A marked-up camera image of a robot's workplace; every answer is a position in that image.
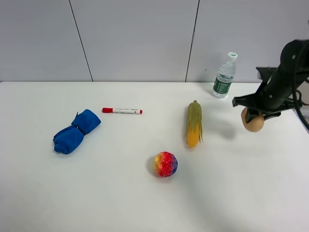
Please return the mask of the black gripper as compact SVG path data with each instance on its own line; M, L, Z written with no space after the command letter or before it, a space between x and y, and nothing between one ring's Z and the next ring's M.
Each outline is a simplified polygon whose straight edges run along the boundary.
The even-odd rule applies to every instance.
M289 96L289 84L274 80L263 81L254 94L234 97L232 105L247 107L245 121L250 123L260 116L260 112L265 114L264 120L279 117L281 111L289 109L290 105L287 103Z

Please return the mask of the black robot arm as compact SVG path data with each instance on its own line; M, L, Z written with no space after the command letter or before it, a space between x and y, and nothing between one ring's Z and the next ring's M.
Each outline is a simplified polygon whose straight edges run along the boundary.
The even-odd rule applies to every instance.
M278 117L282 111L295 109L299 115L304 105L297 89L309 77L309 41L293 40L282 50L280 64L276 68L256 68L262 78L257 91L250 95L234 97L234 107L247 108L245 123L263 116L265 120Z

